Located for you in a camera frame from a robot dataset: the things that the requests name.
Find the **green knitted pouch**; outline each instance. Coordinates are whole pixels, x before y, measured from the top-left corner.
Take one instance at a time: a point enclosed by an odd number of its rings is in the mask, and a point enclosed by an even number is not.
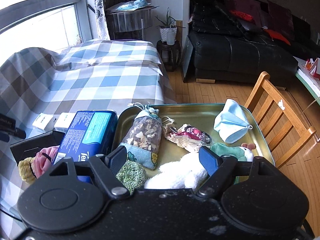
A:
[[[130,191],[130,194],[145,183],[146,176],[147,173],[141,164],[130,160],[125,162],[116,175],[117,179]]]

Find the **red cushion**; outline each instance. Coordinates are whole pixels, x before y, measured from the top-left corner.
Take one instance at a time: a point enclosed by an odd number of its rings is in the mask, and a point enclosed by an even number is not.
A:
[[[231,10],[230,13],[232,13],[234,16],[236,16],[242,20],[254,23],[253,16],[251,16],[250,14],[239,12],[239,11],[234,11],[234,10]]]
[[[291,45],[290,42],[281,33],[269,29],[265,29],[264,31],[267,32],[271,38],[284,41],[286,44]]]

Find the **screw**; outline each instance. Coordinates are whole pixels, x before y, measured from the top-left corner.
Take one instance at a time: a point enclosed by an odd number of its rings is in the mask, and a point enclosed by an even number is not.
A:
[[[202,196],[209,196],[211,194],[214,193],[214,189],[211,188],[211,187],[207,187],[207,188],[204,188],[204,189],[199,189],[199,193],[202,195]]]
[[[115,196],[120,196],[127,193],[127,189],[124,187],[114,187],[111,190],[111,193]]]

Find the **black box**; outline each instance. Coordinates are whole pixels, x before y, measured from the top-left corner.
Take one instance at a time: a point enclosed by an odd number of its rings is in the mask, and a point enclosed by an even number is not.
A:
[[[19,161],[25,158],[35,157],[43,148],[60,145],[63,137],[63,132],[50,131],[12,144],[10,149],[18,165]]]

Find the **green plush toy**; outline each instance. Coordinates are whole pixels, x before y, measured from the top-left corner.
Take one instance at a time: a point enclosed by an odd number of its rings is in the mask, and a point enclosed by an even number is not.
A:
[[[229,147],[224,143],[215,143],[211,146],[212,150],[216,155],[231,155],[236,157],[240,162],[252,162],[253,153],[252,150],[256,148],[254,143],[243,143],[239,147]]]

